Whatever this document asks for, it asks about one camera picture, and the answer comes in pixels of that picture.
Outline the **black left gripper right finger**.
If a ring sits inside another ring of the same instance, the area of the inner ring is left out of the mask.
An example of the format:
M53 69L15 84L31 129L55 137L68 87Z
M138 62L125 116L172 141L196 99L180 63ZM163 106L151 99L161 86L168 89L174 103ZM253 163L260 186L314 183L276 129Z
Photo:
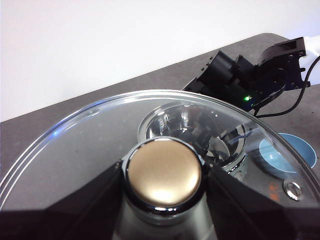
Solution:
M206 164L207 205L219 240L318 240L318 207L283 206Z

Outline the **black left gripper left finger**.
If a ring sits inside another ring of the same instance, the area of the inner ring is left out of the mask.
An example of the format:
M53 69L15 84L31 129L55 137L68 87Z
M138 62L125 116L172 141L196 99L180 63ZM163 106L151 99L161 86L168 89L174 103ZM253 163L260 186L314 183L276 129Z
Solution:
M0 214L2 240L110 240L122 204L117 161L79 190L43 210Z

